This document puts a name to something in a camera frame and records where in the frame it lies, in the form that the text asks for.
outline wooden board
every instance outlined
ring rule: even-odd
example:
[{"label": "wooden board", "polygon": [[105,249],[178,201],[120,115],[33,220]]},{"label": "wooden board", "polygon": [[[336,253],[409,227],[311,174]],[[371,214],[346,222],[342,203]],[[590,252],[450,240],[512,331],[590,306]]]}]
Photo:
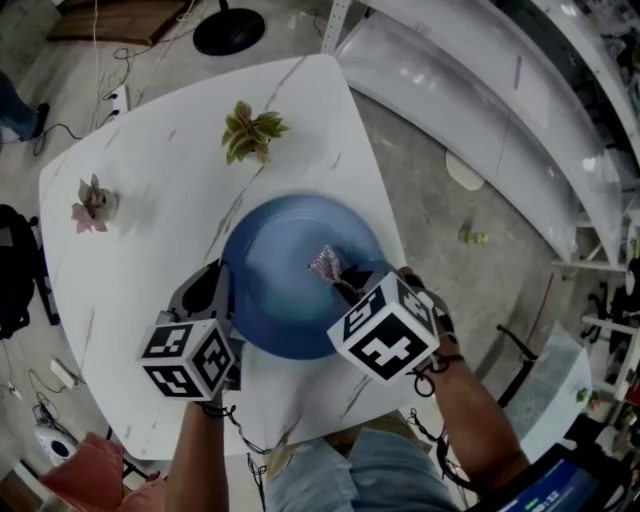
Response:
[{"label": "wooden board", "polygon": [[[107,4],[123,4],[131,3],[132,0],[99,0],[99,8],[106,6]],[[133,2],[182,2],[183,0],[133,0]],[[61,13],[69,12],[76,7],[91,7],[93,8],[95,0],[64,0],[59,6],[58,10]]]},{"label": "wooden board", "polygon": [[[96,39],[153,46],[186,7],[186,1],[157,0],[100,5]],[[93,5],[74,7],[53,27],[47,39],[92,41],[93,21]]]}]

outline black stand base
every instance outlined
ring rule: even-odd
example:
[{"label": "black stand base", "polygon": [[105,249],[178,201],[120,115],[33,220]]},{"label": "black stand base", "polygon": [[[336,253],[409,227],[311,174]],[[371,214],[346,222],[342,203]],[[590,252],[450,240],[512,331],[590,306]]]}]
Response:
[{"label": "black stand base", "polygon": [[232,55],[256,44],[264,31],[264,19],[257,12],[223,9],[198,25],[193,44],[205,55]]}]

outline black and white cube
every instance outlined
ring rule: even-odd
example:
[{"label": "black and white cube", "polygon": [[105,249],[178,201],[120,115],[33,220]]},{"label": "black and white cube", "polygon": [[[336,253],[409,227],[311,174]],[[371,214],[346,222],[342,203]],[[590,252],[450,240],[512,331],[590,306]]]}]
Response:
[{"label": "black and white cube", "polygon": [[390,385],[439,346],[433,303],[396,274],[387,274],[327,334],[336,350],[382,384]]},{"label": "black and white cube", "polygon": [[137,361],[167,398],[211,400],[234,356],[215,319],[149,327]]}]

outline red cloth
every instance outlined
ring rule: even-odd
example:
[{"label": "red cloth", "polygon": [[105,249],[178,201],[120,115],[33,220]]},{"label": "red cloth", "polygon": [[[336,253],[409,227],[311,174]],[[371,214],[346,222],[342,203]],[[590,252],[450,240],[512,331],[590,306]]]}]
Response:
[{"label": "red cloth", "polygon": [[165,482],[157,479],[123,499],[122,446],[88,433],[77,453],[40,479],[79,512],[162,512]]}]

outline marble table top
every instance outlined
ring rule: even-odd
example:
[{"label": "marble table top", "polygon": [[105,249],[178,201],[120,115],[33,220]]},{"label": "marble table top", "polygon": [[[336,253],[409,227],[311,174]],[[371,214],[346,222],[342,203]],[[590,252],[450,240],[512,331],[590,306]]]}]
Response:
[{"label": "marble table top", "polygon": [[[224,117],[238,100],[276,110],[291,128],[264,169],[228,167]],[[95,173],[120,204],[107,233],[76,234],[71,204]],[[140,459],[173,456],[185,403],[165,399],[135,353],[172,292],[217,259],[238,221],[274,197],[311,192],[359,214],[386,258],[405,263],[391,206],[353,98],[333,57],[272,62],[168,94],[107,124],[40,176],[45,254],[62,325],[100,409]],[[371,382],[340,356],[290,361],[252,345],[236,405],[244,435],[266,447],[311,439],[415,398],[413,379]],[[246,452],[225,420],[225,452]]]}]

